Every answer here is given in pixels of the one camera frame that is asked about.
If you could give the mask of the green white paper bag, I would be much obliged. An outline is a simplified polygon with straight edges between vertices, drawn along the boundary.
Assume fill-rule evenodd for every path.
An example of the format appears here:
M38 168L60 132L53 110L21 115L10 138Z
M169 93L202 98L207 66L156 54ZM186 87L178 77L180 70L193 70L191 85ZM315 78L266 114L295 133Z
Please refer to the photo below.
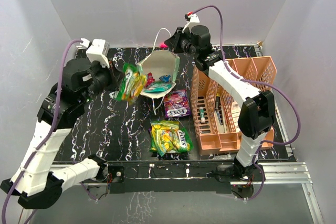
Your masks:
M159 77L163 75L171 76L172 85L169 89L162 92L153 92L153 93L145 92L145 89L143 89L140 93L140 95L148 97L152 100L153 112L155 115L157 109L162 105L164 97L176 86L176 78L180 65L180 57L178 55L172 53L169 50L155 49L157 38L159 36L160 31L162 30L168 32L170 37L172 36L168 29L164 27L160 28L156 34L151 53L136 64L137 69L140 73L144 75L152 73L152 76L155 79L155 81L159 81Z

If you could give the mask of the red snack packet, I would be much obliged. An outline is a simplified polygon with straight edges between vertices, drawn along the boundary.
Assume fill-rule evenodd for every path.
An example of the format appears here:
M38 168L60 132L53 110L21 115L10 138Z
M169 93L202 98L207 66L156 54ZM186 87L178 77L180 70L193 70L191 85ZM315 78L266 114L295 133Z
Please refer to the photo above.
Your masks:
M153 78L153 74L151 72L149 72L146 76L146 84L145 87L150 86L151 84L153 84L155 82L155 79Z

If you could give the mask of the blue snack packet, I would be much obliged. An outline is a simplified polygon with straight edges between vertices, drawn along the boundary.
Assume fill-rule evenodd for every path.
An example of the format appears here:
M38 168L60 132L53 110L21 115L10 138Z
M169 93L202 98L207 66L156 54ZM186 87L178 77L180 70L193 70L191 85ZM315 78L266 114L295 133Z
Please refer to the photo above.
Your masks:
M162 82L171 82L171 76L169 74L167 75L162 75L159 77L159 80Z

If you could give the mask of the teal snack packet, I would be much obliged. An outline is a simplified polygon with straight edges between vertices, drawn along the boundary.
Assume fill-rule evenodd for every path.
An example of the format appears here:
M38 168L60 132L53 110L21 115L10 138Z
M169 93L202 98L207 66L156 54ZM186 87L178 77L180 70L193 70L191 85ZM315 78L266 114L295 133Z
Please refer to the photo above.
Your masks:
M148 85L145 89L144 92L146 93L158 93L158 92L164 92L167 91L172 87L172 83L170 82L154 82L150 85Z

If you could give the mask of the purple snack box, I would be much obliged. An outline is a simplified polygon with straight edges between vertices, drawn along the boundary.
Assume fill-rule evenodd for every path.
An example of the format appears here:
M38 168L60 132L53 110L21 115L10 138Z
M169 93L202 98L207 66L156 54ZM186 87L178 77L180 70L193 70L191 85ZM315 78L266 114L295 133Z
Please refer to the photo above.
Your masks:
M192 114L185 89L168 93L163 99L163 104L166 118L181 118Z

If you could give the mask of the orange plastic desk organizer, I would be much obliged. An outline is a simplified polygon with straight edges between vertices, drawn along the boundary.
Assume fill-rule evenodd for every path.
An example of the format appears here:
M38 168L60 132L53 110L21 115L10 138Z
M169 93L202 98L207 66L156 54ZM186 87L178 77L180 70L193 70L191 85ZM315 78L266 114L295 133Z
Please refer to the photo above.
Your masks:
M248 80L272 84L277 73L270 56L229 59L228 64ZM240 107L229 92L197 67L193 68L190 103L199 154L238 152L242 140L238 127ZM200 122L199 107L204 108L205 124Z

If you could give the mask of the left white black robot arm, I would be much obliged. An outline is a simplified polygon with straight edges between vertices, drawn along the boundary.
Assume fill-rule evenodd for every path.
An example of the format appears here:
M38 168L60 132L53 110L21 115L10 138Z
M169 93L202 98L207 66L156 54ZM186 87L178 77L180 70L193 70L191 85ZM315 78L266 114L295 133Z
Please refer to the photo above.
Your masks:
M2 181L1 190L17 196L24 209L47 209L77 183L105 181L108 163L95 154L59 171L51 171L51 165L87 103L103 91L115 91L121 78L122 73L111 61L105 67L84 58L68 61L38 111L21 166L12 178Z

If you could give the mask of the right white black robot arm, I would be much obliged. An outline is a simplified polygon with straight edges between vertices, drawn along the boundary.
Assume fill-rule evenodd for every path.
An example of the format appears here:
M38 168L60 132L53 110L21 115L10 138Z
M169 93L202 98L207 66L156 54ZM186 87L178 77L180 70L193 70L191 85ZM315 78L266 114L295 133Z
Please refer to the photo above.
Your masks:
M244 79L212 48L206 26L178 27L164 42L171 52L194 58L198 70L229 93L240 107L238 126L242 133L240 149L232 168L220 172L240 180L251 179L258 170L257 157L262 142L275 121L275 102L271 91L261 91Z

